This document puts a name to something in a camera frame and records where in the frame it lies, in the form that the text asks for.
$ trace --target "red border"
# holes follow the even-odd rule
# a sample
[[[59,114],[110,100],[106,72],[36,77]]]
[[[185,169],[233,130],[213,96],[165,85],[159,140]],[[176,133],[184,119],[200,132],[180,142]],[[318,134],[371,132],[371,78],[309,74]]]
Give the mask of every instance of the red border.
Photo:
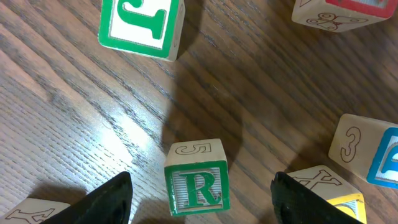
[[[390,18],[398,5],[398,0],[388,0],[385,8],[370,6],[352,0],[326,0],[326,3],[333,4],[335,6],[339,6],[352,11],[365,13],[367,15],[377,16],[381,18]]]

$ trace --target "letter block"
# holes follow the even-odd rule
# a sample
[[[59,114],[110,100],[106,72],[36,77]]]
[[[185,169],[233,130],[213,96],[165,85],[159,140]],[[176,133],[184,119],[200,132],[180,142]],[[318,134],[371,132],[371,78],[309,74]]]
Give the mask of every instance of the letter block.
[[[396,124],[344,114],[329,157],[370,184],[398,189]]]
[[[36,224],[69,207],[69,204],[27,198],[0,218],[2,224]]]
[[[173,216],[230,208],[228,166],[220,139],[174,143],[164,172]]]
[[[183,0],[103,0],[98,41],[112,49],[174,61],[184,16]]]
[[[390,18],[397,4],[398,0],[296,0],[292,20],[344,32]]]
[[[316,166],[288,173],[336,208],[366,224],[365,201],[362,193],[327,166]]]

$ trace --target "blue border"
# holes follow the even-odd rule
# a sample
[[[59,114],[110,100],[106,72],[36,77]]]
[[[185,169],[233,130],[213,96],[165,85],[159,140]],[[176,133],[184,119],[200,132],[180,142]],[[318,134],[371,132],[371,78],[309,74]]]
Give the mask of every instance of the blue border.
[[[391,187],[393,189],[398,189],[398,184],[392,182],[386,182],[383,180],[376,180],[377,170],[380,168],[383,157],[386,153],[388,144],[390,143],[391,137],[398,136],[398,128],[389,128],[384,132],[383,137],[381,138],[379,149],[377,149],[377,153],[374,156],[371,168],[369,169],[368,176],[366,180],[370,184],[376,184],[383,187]]]

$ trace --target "wooden table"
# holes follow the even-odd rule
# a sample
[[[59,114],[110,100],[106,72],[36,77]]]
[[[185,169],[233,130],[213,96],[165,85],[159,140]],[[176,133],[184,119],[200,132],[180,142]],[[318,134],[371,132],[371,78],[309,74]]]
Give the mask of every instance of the wooden table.
[[[0,212],[74,203],[123,170],[132,223],[275,223],[277,171],[319,164],[363,192],[368,223],[397,223],[398,192],[327,152],[339,117],[398,123],[398,17],[342,34],[293,23],[293,0],[185,0],[180,58],[97,41],[101,0],[0,2]],[[220,138],[232,209],[170,218],[173,142]]]

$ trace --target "black object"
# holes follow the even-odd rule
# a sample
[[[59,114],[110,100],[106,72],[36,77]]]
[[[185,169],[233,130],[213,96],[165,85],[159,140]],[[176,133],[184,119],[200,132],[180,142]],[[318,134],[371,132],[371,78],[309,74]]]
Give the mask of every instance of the black object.
[[[279,224],[361,224],[284,172],[276,173],[271,192]]]
[[[42,224],[127,224],[131,199],[130,173],[122,172]]]

